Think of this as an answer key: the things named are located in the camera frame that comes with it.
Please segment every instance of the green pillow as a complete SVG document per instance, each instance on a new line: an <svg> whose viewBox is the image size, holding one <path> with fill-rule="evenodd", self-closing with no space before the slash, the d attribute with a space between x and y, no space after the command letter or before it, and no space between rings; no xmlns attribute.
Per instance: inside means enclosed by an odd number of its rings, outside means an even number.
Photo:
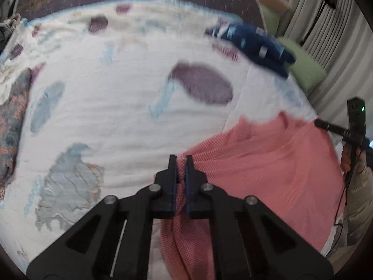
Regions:
<svg viewBox="0 0 373 280"><path fill-rule="evenodd" d="M271 35L276 34L277 28L280 24L280 16L277 13L275 13L272 9L263 4L260 4L260 8L262 9L264 22L267 26L267 31Z"/></svg>
<svg viewBox="0 0 373 280"><path fill-rule="evenodd" d="M297 79L303 91L308 94L326 77L326 70L312 59L298 43L283 37L279 37L277 40L296 58L295 63L289 65L289 70Z"/></svg>

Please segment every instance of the beige sleeve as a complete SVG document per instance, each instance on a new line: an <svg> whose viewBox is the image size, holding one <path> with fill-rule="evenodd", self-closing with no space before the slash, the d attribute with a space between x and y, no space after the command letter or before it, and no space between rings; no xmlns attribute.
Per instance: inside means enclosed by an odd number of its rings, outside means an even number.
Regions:
<svg viewBox="0 0 373 280"><path fill-rule="evenodd" d="M345 218L348 222L348 245L354 245L364 236L373 218L373 173L368 166L351 180Z"/></svg>

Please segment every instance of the bed sheet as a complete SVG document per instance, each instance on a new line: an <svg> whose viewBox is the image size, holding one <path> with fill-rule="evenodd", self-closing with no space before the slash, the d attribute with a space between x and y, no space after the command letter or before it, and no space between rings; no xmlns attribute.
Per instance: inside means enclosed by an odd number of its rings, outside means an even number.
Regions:
<svg viewBox="0 0 373 280"><path fill-rule="evenodd" d="M7 81L38 68L0 202L0 243L23 272L106 195L134 194L170 154L241 115L261 123L280 110L316 117L292 76L204 36L221 20L239 18L179 0L114 0L24 21L14 33L1 60ZM156 220L149 279L170 279L159 227Z"/></svg>

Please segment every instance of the silver bolt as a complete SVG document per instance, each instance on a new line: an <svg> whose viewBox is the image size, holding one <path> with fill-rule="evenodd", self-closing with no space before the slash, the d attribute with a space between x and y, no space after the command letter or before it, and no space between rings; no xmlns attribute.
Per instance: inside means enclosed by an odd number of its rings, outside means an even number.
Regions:
<svg viewBox="0 0 373 280"><path fill-rule="evenodd" d="M255 204L258 203L258 198L254 197L254 196L248 196L248 197L246 198L246 202L247 202L247 204L249 204L249 205L255 205Z"/></svg>
<svg viewBox="0 0 373 280"><path fill-rule="evenodd" d="M117 201L117 197L113 195L108 195L104 198L105 204L114 204Z"/></svg>
<svg viewBox="0 0 373 280"><path fill-rule="evenodd" d="M211 183L204 183L202 184L201 188L204 192L209 192L214 188L214 185L212 185Z"/></svg>
<svg viewBox="0 0 373 280"><path fill-rule="evenodd" d="M149 186L149 190L151 192L157 192L161 189L161 186L157 183L153 183L152 185Z"/></svg>

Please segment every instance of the red cloth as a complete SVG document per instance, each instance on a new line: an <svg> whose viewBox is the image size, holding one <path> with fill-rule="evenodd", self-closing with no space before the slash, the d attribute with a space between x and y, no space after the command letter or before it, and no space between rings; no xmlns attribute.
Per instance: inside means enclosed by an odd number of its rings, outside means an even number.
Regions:
<svg viewBox="0 0 373 280"><path fill-rule="evenodd" d="M241 118L230 131L186 151L185 156L229 195L257 196L318 251L326 243L344 183L328 134L280 113L264 125ZM177 193L177 216L163 220L163 257L175 280L214 279L207 220L190 220L183 209L184 184ZM344 201L339 213L344 209Z"/></svg>

